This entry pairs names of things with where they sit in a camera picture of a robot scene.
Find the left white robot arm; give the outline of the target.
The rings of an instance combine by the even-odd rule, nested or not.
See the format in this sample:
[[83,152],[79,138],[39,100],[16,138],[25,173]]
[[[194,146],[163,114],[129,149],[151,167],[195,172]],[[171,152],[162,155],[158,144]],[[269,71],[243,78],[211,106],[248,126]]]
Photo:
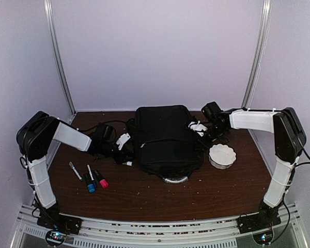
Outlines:
[[64,218],[53,193],[47,166],[52,141],[73,147],[92,156],[111,157],[117,164],[132,165],[133,153],[125,147],[130,135],[124,133],[116,142],[110,140],[115,129],[111,121],[80,130],[59,118],[39,111],[18,132],[16,140],[21,153],[20,163],[26,170],[28,183],[35,194],[40,217],[52,229],[60,229]]

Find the green white glue stick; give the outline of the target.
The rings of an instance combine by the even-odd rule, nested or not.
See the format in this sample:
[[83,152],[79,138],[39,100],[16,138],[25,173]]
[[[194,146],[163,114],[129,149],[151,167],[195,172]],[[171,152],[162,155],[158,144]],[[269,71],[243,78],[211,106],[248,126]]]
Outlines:
[[133,164],[132,161],[127,161],[123,163],[123,165],[126,165],[126,166],[132,166],[132,164]]

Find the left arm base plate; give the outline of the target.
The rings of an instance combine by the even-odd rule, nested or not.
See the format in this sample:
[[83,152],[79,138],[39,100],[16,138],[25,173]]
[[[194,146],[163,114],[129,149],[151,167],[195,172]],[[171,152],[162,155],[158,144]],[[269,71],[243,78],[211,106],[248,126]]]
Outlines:
[[55,224],[53,221],[41,216],[37,220],[37,225],[48,229],[57,230],[65,234],[78,235],[82,225],[82,219],[66,215],[60,215],[58,222]]

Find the black student backpack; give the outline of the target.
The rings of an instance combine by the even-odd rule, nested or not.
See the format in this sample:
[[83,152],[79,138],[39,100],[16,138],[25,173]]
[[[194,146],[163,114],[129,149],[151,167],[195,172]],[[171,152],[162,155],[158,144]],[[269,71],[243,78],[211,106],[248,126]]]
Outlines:
[[204,160],[199,136],[188,127],[193,120],[183,105],[139,107],[128,130],[141,169],[166,183],[188,181]]

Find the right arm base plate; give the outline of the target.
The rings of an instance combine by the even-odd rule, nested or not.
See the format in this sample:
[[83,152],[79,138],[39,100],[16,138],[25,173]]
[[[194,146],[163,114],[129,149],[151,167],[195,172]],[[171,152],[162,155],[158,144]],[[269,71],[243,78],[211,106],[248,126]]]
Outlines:
[[270,228],[271,226],[278,225],[280,223],[281,219],[279,217],[275,217],[274,219],[268,222],[262,222],[259,218],[258,213],[251,215],[244,215],[237,218],[237,225],[239,228],[239,232],[241,234]]

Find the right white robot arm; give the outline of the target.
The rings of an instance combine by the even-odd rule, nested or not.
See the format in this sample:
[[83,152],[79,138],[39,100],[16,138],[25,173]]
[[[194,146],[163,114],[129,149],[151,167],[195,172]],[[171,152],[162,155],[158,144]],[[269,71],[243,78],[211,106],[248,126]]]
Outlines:
[[229,129],[257,130],[274,135],[275,170],[268,190],[259,204],[259,213],[254,218],[259,228],[267,227],[277,216],[278,209],[284,202],[296,168],[301,166],[301,154],[306,153],[306,134],[294,108],[268,111],[232,108],[223,111],[215,102],[211,102],[201,111],[209,126],[206,127],[200,121],[192,121],[188,127],[211,140],[224,135]]

